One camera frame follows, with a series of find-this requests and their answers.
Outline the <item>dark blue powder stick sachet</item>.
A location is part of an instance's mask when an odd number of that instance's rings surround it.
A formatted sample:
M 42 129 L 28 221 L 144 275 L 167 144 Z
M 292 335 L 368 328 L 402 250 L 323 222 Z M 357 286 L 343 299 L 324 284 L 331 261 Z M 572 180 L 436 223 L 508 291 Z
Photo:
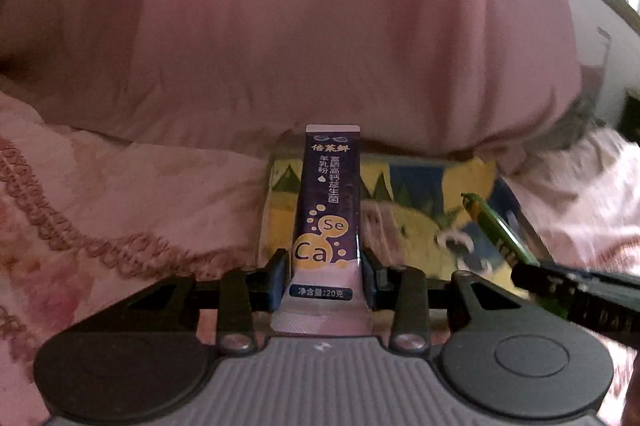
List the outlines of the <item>dark blue powder stick sachet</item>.
M 371 331 L 360 255 L 360 127 L 306 126 L 291 246 L 292 277 L 271 328 L 280 334 Z

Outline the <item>pink floral bed sheet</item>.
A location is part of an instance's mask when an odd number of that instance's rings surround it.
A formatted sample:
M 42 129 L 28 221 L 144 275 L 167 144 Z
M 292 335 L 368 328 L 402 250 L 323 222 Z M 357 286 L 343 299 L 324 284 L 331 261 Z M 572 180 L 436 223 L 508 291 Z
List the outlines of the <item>pink floral bed sheet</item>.
M 292 241 L 298 150 L 271 160 L 118 142 L 1 99 L 1 420 L 49 416 L 32 380 L 50 336 L 175 273 L 260 265 Z M 639 149 L 601 128 L 502 179 L 490 163 L 361 160 L 365 246 L 434 278 L 509 269 L 460 204 L 478 193 L 541 255 L 639 271 Z

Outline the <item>green stick snack packet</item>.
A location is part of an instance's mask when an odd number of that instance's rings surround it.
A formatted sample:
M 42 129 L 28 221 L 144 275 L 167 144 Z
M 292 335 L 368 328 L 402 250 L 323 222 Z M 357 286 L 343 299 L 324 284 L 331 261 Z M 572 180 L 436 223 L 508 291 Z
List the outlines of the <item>green stick snack packet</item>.
M 469 214 L 469 217 L 480 227 L 488 241 L 495 246 L 495 249 L 510 266 L 511 280 L 514 287 L 525 291 L 529 299 L 541 308 L 566 320 L 568 311 L 557 301 L 549 297 L 540 296 L 522 284 L 527 273 L 525 266 L 534 266 L 535 268 L 540 266 L 549 267 L 553 265 L 553 261 L 546 257 L 539 259 L 529 250 L 525 242 L 511 229 L 506 221 L 478 194 L 463 192 L 461 198 L 462 206 Z

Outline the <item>large pink pillow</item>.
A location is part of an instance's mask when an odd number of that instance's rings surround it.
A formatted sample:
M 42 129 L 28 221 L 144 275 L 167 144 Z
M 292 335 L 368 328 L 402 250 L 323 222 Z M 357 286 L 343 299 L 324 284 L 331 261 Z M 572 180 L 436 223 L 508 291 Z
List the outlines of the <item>large pink pillow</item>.
M 570 0 L 1 0 L 44 120 L 266 154 L 309 123 L 421 155 L 518 145 L 576 97 Z

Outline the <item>green grey folded cloth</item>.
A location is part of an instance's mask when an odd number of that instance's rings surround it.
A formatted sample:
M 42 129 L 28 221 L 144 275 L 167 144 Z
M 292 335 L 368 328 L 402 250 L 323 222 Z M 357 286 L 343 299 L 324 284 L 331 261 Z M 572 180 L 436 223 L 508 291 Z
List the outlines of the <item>green grey folded cloth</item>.
M 548 131 L 527 142 L 526 149 L 529 151 L 568 149 L 590 131 L 604 125 L 605 122 L 596 116 L 596 101 L 589 96 L 580 95 Z

